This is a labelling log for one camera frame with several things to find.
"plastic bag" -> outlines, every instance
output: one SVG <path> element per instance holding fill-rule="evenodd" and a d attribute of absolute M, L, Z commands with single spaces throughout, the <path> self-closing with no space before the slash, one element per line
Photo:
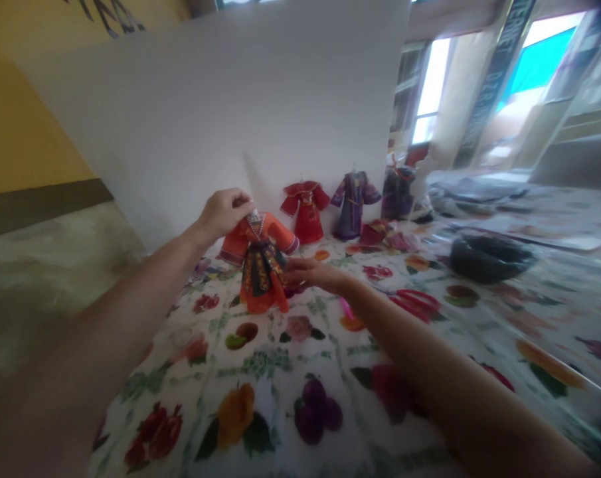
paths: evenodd
<path fill-rule="evenodd" d="M 502 237 L 463 236 L 451 247 L 451 268 L 482 284 L 512 279 L 536 262 L 528 247 Z"/>

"white backdrop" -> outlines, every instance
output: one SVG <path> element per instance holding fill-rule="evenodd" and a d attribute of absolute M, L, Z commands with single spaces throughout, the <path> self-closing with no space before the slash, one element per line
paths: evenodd
<path fill-rule="evenodd" d="M 19 66 L 151 250 L 217 189 L 246 189 L 288 226 L 282 189 L 301 174 L 332 195 L 355 163 L 381 190 L 409 7 L 246 5 Z"/>

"yellow wall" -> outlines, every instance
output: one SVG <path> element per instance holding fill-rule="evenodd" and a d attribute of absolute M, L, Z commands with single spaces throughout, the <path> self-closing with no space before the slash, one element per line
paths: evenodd
<path fill-rule="evenodd" d="M 111 0 L 101 2 L 114 13 Z M 180 0 L 121 3 L 147 30 L 169 28 L 188 16 Z M 94 0 L 85 5 L 94 21 L 79 0 L 0 0 L 0 193 L 94 178 L 15 66 L 46 51 L 116 41 Z M 106 18 L 116 34 L 125 35 L 116 20 Z"/>

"tablecloth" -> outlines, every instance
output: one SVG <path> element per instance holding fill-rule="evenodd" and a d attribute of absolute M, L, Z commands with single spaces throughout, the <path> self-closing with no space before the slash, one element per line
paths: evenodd
<path fill-rule="evenodd" d="M 601 193 L 535 187 L 524 201 L 528 220 L 601 231 Z M 431 330 L 601 463 L 601 252 L 533 246 L 537 265 L 486 287 L 448 268 L 449 222 L 419 226 L 416 253 L 326 238 L 300 255 L 436 297 Z M 337 297 L 310 288 L 287 314 L 249 315 L 240 278 L 202 261 L 108 408 L 90 476 L 464 475 L 426 414 L 398 404 L 393 365 Z M 331 415 L 314 420 L 303 405 L 321 393 Z"/>

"sleeve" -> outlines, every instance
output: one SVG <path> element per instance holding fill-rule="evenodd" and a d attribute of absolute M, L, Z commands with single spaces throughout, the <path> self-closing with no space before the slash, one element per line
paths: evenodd
<path fill-rule="evenodd" d="M 313 201 L 319 210 L 323 210 L 329 206 L 329 196 L 327 196 L 327 193 L 319 185 L 313 190 Z"/>
<path fill-rule="evenodd" d="M 294 217 L 294 214 L 298 210 L 298 196 L 287 196 L 287 199 L 282 203 L 280 210 L 289 217 Z"/>
<path fill-rule="evenodd" d="M 268 229 L 269 237 L 276 241 L 276 247 L 278 247 L 283 254 L 291 256 L 298 249 L 300 241 L 294 236 L 293 232 L 280 224 L 280 221 L 274 216 L 272 216 L 271 221 L 271 225 Z"/>
<path fill-rule="evenodd" d="M 345 195 L 346 184 L 346 178 L 344 178 L 338 186 L 338 189 L 335 191 L 335 194 L 331 198 L 331 204 L 333 204 L 336 207 L 340 207 L 342 205 L 342 198 Z"/>
<path fill-rule="evenodd" d="M 225 236 L 222 248 L 220 249 L 220 258 L 233 266 L 242 266 L 242 263 L 245 261 L 247 247 L 249 246 L 247 236 L 241 234 L 240 231 L 240 223 L 238 223 L 238 226 Z"/>
<path fill-rule="evenodd" d="M 382 199 L 380 193 L 375 188 L 373 184 L 367 178 L 367 174 L 365 173 L 365 190 L 363 191 L 363 201 L 365 204 L 375 204 L 379 200 Z"/>

